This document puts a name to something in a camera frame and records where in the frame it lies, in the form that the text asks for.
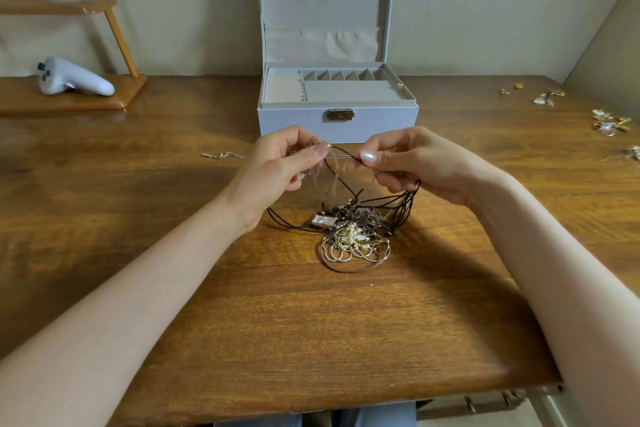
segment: jeans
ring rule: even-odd
[[[349,408],[335,427],[416,427],[415,402]],[[267,415],[215,423],[216,427],[302,427],[302,414]]]

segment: white jewelry box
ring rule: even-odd
[[[260,0],[260,133],[299,124],[364,142],[415,124],[415,97],[387,65],[392,0]]]

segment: wooden stand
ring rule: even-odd
[[[131,75],[103,75],[115,87],[111,96],[99,96],[81,91],[65,91],[45,95],[38,87],[37,76],[0,78],[0,114],[52,112],[61,110],[108,110],[124,108],[147,81],[136,70],[127,42],[113,13],[116,0],[0,0],[0,14],[40,16],[85,16],[102,14],[118,43]]]

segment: white controller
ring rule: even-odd
[[[38,63],[38,70],[40,90],[47,95],[62,93],[69,88],[104,96],[110,96],[115,92],[113,85],[107,80],[66,59],[49,56],[44,63]]]

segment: jewelry box lid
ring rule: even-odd
[[[386,62],[392,0],[259,0],[262,63]]]

